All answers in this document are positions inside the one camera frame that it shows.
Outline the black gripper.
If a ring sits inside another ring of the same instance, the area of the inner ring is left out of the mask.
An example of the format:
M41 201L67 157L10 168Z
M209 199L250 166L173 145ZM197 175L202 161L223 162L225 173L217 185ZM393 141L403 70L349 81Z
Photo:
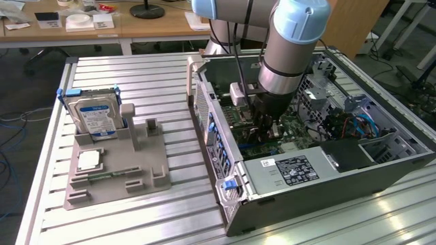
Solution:
M261 123L266 118L279 119L290 107L293 97L293 93L285 95L258 93L253 104L255 123Z

